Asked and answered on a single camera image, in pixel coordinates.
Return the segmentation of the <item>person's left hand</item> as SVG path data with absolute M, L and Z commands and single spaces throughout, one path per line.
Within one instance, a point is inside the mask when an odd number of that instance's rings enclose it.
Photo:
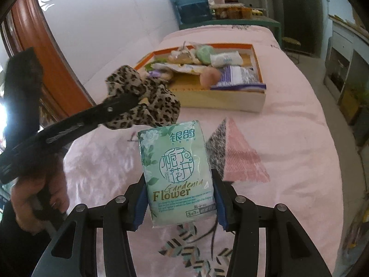
M 58 153 L 18 177 L 11 190 L 11 204 L 19 227 L 36 235 L 54 235 L 69 208 L 63 159 Z

